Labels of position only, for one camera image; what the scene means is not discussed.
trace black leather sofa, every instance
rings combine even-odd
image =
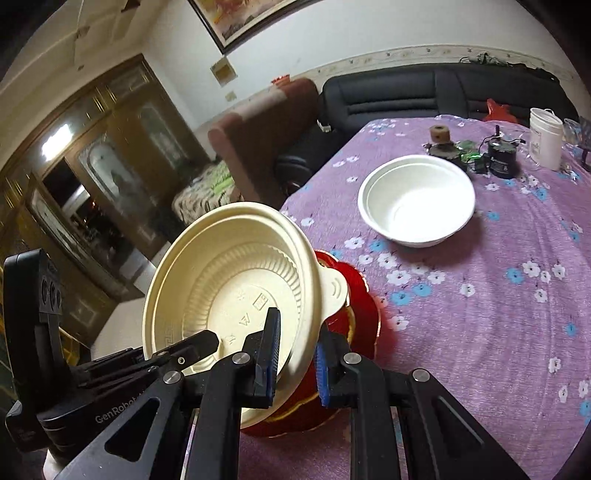
[[[407,65],[333,77],[319,95],[319,123],[274,166],[286,194],[306,183],[365,124],[379,118],[429,117],[443,113],[482,119],[487,99],[509,105],[529,126],[530,108],[550,108],[560,118],[578,119],[560,82],[545,70],[474,63]]]

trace white wall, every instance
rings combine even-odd
[[[467,44],[514,50],[574,71],[550,33],[516,0],[321,0],[276,22],[228,54],[238,78],[220,87],[221,54],[187,0],[171,0],[143,53],[196,129],[282,74],[396,47]]]

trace white bowl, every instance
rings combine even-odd
[[[447,160],[406,155],[376,168],[357,200],[363,221],[408,247],[437,245],[461,229],[475,207],[468,175]]]
[[[233,203],[195,221],[158,266],[144,309],[144,355],[208,329],[220,340],[217,352],[184,373],[207,370],[239,352],[246,335],[262,330],[267,308],[279,308],[275,399],[268,410],[243,409],[241,426],[248,427],[297,388],[322,322],[344,305],[347,294],[343,275],[320,266],[292,221],[259,203]]]

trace table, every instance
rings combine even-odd
[[[548,480],[591,419],[591,176],[536,167],[526,145],[518,179],[470,173],[473,218],[426,249],[387,241],[356,206],[373,169],[424,152],[430,126],[480,143],[495,123],[511,138],[529,137],[520,125],[449,115],[370,122],[282,212],[314,248],[365,274],[382,309],[380,366],[430,370],[532,480]],[[346,413],[312,432],[243,435],[241,479],[348,479],[349,442]]]

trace picture frame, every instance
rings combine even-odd
[[[187,0],[225,55],[300,8],[319,0]]]

